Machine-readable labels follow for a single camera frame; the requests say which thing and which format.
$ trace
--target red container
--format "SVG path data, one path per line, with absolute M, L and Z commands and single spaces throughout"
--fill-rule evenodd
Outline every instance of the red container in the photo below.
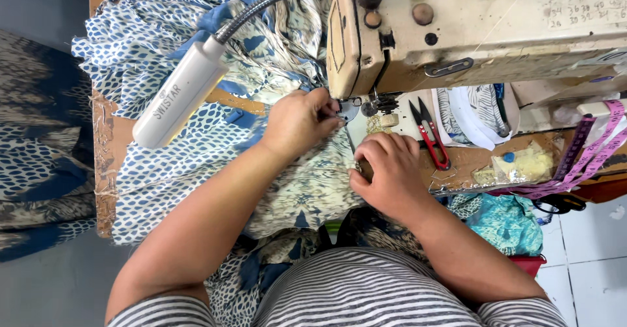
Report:
M 509 259 L 534 278 L 538 274 L 540 266 L 547 263 L 547 259 L 543 255 L 535 257 L 510 256 Z

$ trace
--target hand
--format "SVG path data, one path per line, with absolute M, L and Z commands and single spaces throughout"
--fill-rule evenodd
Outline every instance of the hand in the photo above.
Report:
M 268 127 L 259 143 L 293 161 L 344 126 L 344 121 L 335 117 L 338 110 L 340 105 L 325 88 L 309 93 L 295 90 L 270 109 Z
M 350 187 L 371 206 L 409 227 L 412 216 L 426 201 L 433 201 L 420 177 L 419 156 L 420 145 L 409 136 L 368 135 L 355 150 L 355 160 L 368 160 L 374 171 L 372 183 L 351 169 Z

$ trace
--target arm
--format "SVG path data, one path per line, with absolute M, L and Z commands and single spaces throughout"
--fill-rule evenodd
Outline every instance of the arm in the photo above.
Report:
M 473 302 L 547 299 L 531 276 L 429 194 L 420 177 L 419 151 L 418 142 L 409 136 L 367 136 L 355 158 L 366 158 L 372 165 L 372 184 L 351 170 L 350 186 L 411 230 L 440 281 L 459 296 Z
M 294 91 L 273 106 L 259 143 L 194 190 L 122 267 L 105 320 L 158 294 L 195 296 L 208 305 L 202 282 L 222 263 L 279 173 L 343 124 L 332 117 L 338 109 L 325 89 Z M 331 117 L 320 121 L 319 114 Z

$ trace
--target forearm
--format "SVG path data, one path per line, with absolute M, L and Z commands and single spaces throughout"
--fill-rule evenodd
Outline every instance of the forearm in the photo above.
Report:
M 260 198 L 288 163 L 258 144 L 195 189 L 122 268 L 109 308 L 201 284 L 222 263 Z
M 533 277 L 435 199 L 428 196 L 419 206 L 408 227 L 449 289 L 474 302 L 546 299 Z

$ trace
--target gray and white striped shirt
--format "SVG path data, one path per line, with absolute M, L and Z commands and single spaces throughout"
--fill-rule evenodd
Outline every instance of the gray and white striped shirt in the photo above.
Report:
M 200 300 L 161 296 L 128 307 L 108 327 L 215 327 Z M 253 327 L 494 326 L 566 327 L 542 299 L 483 304 L 474 313 L 402 253 L 369 247 L 332 249 L 288 269 L 257 309 Z

